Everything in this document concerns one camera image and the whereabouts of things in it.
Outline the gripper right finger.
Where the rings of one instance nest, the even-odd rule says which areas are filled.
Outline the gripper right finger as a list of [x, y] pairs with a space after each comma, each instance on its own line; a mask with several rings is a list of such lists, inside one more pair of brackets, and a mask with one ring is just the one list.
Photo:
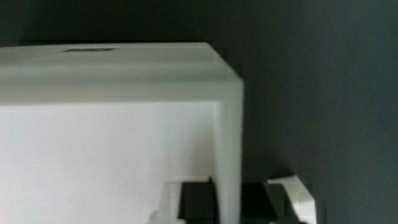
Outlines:
[[242, 224], [319, 224], [315, 197], [297, 175], [244, 184]]

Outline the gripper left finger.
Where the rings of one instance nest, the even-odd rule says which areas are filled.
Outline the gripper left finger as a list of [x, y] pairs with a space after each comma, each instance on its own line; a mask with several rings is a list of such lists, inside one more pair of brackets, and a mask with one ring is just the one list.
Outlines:
[[150, 224], [219, 224], [219, 199], [212, 179], [169, 182]]

